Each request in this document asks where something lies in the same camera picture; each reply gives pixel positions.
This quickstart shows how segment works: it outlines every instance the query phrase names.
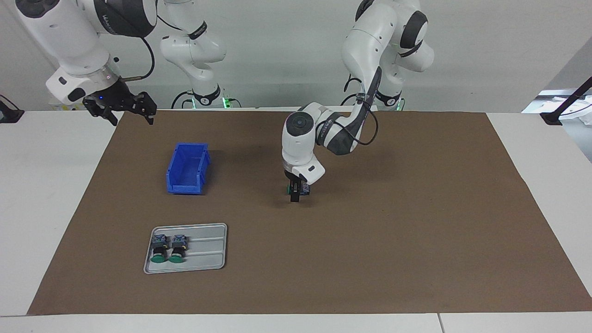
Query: blue component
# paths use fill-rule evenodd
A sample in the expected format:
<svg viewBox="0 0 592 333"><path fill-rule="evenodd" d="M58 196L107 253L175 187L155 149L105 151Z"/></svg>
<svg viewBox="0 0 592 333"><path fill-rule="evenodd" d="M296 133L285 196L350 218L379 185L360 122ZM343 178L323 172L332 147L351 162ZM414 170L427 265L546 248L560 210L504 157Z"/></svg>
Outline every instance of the blue component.
<svg viewBox="0 0 592 333"><path fill-rule="evenodd" d="M173 157L170 159L169 169L166 171L168 192L201 194L209 164L210 154L207 143L177 143Z"/></svg>

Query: metal tray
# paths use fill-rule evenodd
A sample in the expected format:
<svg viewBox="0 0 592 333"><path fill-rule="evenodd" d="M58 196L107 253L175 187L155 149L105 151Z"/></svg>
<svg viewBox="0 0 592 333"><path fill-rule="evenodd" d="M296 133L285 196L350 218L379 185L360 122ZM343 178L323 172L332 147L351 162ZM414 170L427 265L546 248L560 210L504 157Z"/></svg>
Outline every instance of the metal tray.
<svg viewBox="0 0 592 333"><path fill-rule="evenodd" d="M152 229L150 240L153 235L164 234L167 238L172 238L174 235L185 235L187 237L187 251L185 251L184 261L179 264L169 261L158 264L150 261L152 250L149 241L144 273L173 273L222 268L226 260L227 229L228 227L224 223L159 226ZM170 257L172 251L172 249L167 250L167 258Z"/></svg>

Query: blue bin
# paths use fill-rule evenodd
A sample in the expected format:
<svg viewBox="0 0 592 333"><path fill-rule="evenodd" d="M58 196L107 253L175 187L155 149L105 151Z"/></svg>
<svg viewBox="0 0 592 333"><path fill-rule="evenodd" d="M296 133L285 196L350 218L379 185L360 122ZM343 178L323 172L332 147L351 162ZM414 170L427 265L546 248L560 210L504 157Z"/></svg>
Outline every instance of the blue bin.
<svg viewBox="0 0 592 333"><path fill-rule="evenodd" d="M179 142L166 171L166 187L174 194L201 194L210 164L207 143Z"/></svg>

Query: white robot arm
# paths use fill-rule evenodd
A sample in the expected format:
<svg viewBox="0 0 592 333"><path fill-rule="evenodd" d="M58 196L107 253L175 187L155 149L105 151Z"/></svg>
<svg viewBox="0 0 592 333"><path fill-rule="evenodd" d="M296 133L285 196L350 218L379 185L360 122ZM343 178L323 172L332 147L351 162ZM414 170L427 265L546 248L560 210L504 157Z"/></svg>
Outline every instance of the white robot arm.
<svg viewBox="0 0 592 333"><path fill-rule="evenodd" d="M209 63L226 57L226 45L201 18L195 0L165 0L172 24L183 33L163 37L160 51L179 67L192 86L192 95L204 106L222 106L221 88Z"/></svg>
<svg viewBox="0 0 592 333"><path fill-rule="evenodd" d="M146 92L130 93L97 34L145 37L156 24L154 0L16 0L16 6L27 30L60 64L46 82L60 102L83 99L91 115L113 125L112 111L131 111L153 123L156 104Z"/></svg>
<svg viewBox="0 0 592 333"><path fill-rule="evenodd" d="M384 96L387 102L398 98L402 82L394 75L397 66L423 71L433 62L433 50L423 41L426 30L427 18L417 1L362 1L356 24L342 48L343 63L361 86L351 114L345 117L311 103L291 114L284 124L282 158L291 201L299 200L302 182L310 185L325 173L313 153L315 145L345 155L358 143L368 145L376 138L378 122L372 140L359 140L368 114L374 116L370 107L375 96Z"/></svg>

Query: white tabletop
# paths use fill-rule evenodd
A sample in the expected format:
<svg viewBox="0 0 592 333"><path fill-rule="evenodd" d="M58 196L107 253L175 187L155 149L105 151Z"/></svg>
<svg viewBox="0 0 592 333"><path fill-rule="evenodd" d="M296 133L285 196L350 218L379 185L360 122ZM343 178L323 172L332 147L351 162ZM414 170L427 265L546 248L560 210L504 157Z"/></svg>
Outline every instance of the white tabletop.
<svg viewBox="0 0 592 333"><path fill-rule="evenodd" d="M592 164L561 127L545 125L538 115L489 114L489 118L591 293L592 217L588 208ZM85 111L29 112L17 124L0 125L0 235L4 242L0 316L17 316L0 318L0 331L162 331L171 327L218 332L442 331L435 313L21 317L113 131L108 122ZM589 332L592 313L441 314L441 320L447 333L556 331L553 327Z"/></svg>

